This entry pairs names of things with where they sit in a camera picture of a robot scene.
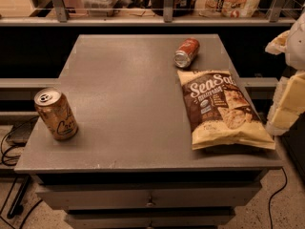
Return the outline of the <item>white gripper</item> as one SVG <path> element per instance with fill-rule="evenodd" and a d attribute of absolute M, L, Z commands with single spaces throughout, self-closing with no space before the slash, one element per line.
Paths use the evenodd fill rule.
<path fill-rule="evenodd" d="M 265 52 L 279 55 L 287 51 L 287 39 L 290 31 L 284 31 L 274 38 L 265 48 Z M 268 116 L 266 129 L 270 135 L 283 135 L 305 112 L 305 72 L 291 78 L 281 77 L 278 82 Z"/>

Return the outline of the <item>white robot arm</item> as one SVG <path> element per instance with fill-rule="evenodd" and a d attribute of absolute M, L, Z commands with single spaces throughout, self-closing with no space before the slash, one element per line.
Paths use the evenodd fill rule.
<path fill-rule="evenodd" d="M 278 81 L 267 116 L 267 131 L 283 135 L 305 113 L 305 14 L 271 41 L 265 51 L 274 55 L 284 53 L 286 64 L 296 70 L 294 75 L 282 76 Z"/>

